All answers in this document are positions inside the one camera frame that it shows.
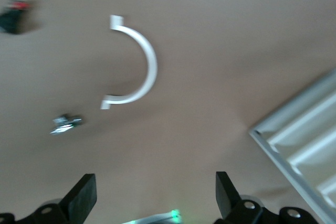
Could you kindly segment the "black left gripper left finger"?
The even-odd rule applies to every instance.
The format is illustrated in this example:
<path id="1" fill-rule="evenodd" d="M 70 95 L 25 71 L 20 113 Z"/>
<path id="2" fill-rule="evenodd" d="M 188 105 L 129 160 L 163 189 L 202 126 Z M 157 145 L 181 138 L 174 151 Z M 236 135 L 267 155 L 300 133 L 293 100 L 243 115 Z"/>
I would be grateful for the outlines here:
<path id="1" fill-rule="evenodd" d="M 95 174 L 85 174 L 59 203 L 46 204 L 33 213 L 34 223 L 84 223 L 97 202 Z"/>

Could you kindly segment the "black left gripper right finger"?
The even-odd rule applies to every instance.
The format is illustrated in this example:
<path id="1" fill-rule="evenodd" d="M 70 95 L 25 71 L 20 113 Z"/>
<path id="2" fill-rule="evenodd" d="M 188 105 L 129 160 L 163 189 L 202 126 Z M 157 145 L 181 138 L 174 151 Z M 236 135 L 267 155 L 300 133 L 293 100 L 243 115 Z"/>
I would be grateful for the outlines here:
<path id="1" fill-rule="evenodd" d="M 243 199 L 226 172 L 216 172 L 216 202 L 222 223 L 259 223 L 263 209 L 251 199 Z"/>

